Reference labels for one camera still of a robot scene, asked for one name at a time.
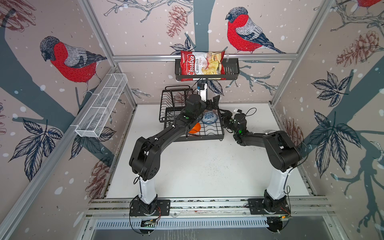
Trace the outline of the blue floral ceramic bowl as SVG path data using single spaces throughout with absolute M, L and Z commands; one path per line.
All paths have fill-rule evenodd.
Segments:
M 205 125 L 213 125 L 216 123 L 217 120 L 218 120 L 217 114 L 212 111 L 204 113 L 202 117 L 202 122 Z

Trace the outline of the plain orange bowl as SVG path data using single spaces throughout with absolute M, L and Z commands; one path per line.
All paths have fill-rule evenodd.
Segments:
M 197 134 L 201 130 L 201 124 L 196 123 L 196 125 L 189 131 L 189 134 Z

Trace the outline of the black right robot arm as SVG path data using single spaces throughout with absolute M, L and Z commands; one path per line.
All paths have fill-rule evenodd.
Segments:
M 247 114 L 241 110 L 232 113 L 229 110 L 219 110 L 224 128 L 233 134 L 234 140 L 240 146 L 265 148 L 269 161 L 274 167 L 267 189 L 264 192 L 263 208 L 269 214 L 282 210 L 291 213 L 286 206 L 288 177 L 298 165 L 302 156 L 285 131 L 271 133 L 252 133 L 247 130 Z

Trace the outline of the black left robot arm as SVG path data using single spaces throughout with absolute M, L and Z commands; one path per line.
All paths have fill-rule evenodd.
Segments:
M 215 96 L 212 100 L 203 101 L 200 95 L 192 94 L 172 124 L 152 137 L 140 137 L 136 141 L 129 164 L 140 182 L 138 210 L 141 213 L 150 216 L 160 211 L 153 178 L 160 169 L 163 150 L 181 135 L 188 133 L 199 122 L 205 110 L 218 110 L 219 100 L 220 96 Z

